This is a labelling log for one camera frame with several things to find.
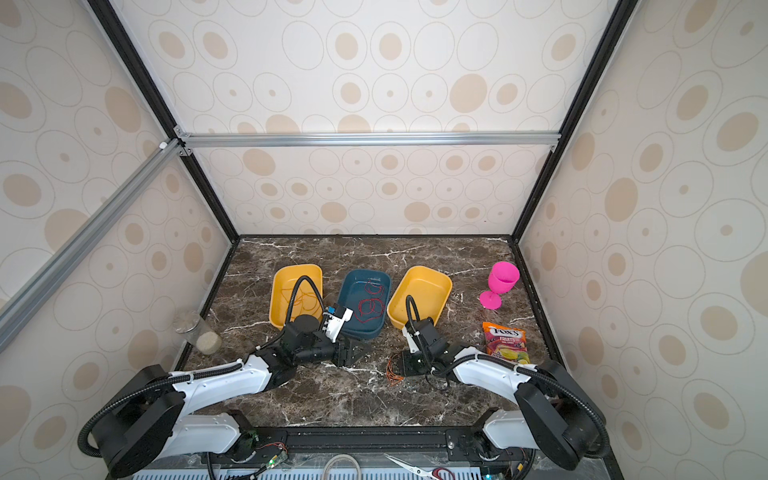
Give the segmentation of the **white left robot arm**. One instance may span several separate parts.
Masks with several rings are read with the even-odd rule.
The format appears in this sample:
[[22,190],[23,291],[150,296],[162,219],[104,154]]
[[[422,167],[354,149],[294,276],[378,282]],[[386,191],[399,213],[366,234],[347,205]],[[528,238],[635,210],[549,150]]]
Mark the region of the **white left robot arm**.
[[303,365],[353,365],[371,346],[344,335],[343,322],[333,314],[301,315],[246,359],[218,367],[173,372],[158,364],[145,367],[85,422],[78,449],[102,459],[114,478],[133,475],[163,457],[232,451],[244,442],[250,425],[233,413],[208,416],[202,409],[276,389]]

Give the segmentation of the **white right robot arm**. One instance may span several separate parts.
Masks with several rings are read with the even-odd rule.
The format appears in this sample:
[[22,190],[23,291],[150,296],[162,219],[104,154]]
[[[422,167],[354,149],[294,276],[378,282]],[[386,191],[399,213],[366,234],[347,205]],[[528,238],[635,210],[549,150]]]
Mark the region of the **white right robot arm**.
[[560,363],[521,365],[451,344],[430,320],[409,321],[401,333],[408,349],[399,355],[397,374],[482,388],[516,406],[513,411],[491,409],[476,423],[480,451],[538,450],[569,471],[583,458],[611,452],[605,415]]

